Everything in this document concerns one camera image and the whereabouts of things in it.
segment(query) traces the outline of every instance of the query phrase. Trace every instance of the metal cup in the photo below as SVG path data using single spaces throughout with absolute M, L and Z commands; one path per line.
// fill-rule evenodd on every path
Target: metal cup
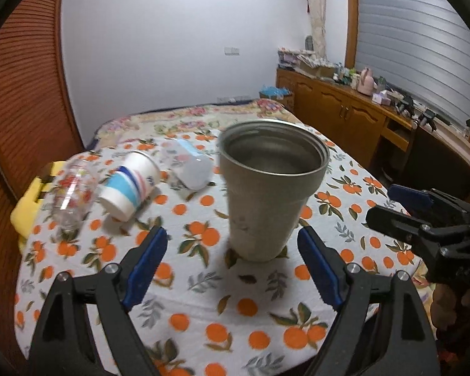
M 248 261 L 272 260 L 322 183 L 329 149 L 300 126 L 264 119 L 228 127 L 218 145 L 231 246 Z

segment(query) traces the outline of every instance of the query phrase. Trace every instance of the orange patterned tablecloth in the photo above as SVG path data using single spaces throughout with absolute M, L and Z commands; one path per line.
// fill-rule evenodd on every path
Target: orange patterned tablecloth
M 260 101 L 256 106 L 292 118 L 273 102 Z M 160 164 L 157 147 L 180 135 L 217 165 L 218 134 L 206 126 L 176 125 L 154 137 L 130 138 L 78 157 L 91 160 L 103 181 L 131 149 L 149 151 Z M 375 204 L 397 211 L 403 210 L 401 205 L 390 201 L 382 185 L 355 160 L 320 137 L 331 150 L 331 161 L 324 182 L 302 210 L 300 225 L 311 224 L 345 261 L 355 261 L 372 273 L 389 275 L 405 269 L 413 274 L 420 260 L 408 247 L 365 225 L 366 211 Z M 50 218 L 52 194 L 48 194 L 18 277 L 16 337 L 24 354 L 28 356 L 35 321 L 57 272 L 86 275 L 119 262 L 143 240 L 149 227 L 160 224 L 170 236 L 169 246 L 143 303 L 133 308 L 130 317 L 161 374 L 264 376 L 316 355 L 335 312 L 322 302 L 297 250 L 299 227 L 273 261 L 241 260 L 229 248 L 226 186 L 217 167 L 214 172 L 208 187 L 185 193 L 163 171 L 163 181 L 127 223 L 110 218 L 94 203 L 71 241 L 63 239 Z M 97 309 L 88 308 L 103 365 L 117 373 Z

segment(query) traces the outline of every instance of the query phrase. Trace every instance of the window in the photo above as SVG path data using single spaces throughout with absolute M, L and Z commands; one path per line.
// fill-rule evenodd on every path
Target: window
M 366 66 L 458 125 L 470 118 L 470 30 L 447 0 L 359 0 Z

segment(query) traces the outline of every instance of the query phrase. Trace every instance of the plastic bottle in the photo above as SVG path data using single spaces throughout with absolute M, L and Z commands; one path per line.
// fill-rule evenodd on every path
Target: plastic bottle
M 167 140 L 162 144 L 162 157 L 173 173 L 193 191 L 204 188 L 211 180 L 211 159 L 187 140 Z

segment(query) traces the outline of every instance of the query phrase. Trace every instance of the blue stripe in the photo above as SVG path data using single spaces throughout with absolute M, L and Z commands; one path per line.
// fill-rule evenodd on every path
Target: blue stripe
M 127 199 L 129 199 L 134 207 L 137 208 L 139 206 L 136 192 L 132 189 L 132 183 L 126 178 L 126 175 L 123 175 L 121 172 L 116 172 L 108 180 L 108 184 L 106 184 L 106 186 L 121 192 Z
M 117 171 L 120 171 L 121 173 L 125 174 L 126 177 L 128 177 L 132 181 L 134 186 L 136 187 L 136 191 L 138 191 L 138 193 L 141 192 L 141 190 L 139 188 L 139 184 L 136 181 L 136 178 L 134 178 L 134 176 L 132 175 L 131 171 L 129 171 L 129 168 L 124 167 L 123 165 L 121 165 L 120 167 L 117 168 Z

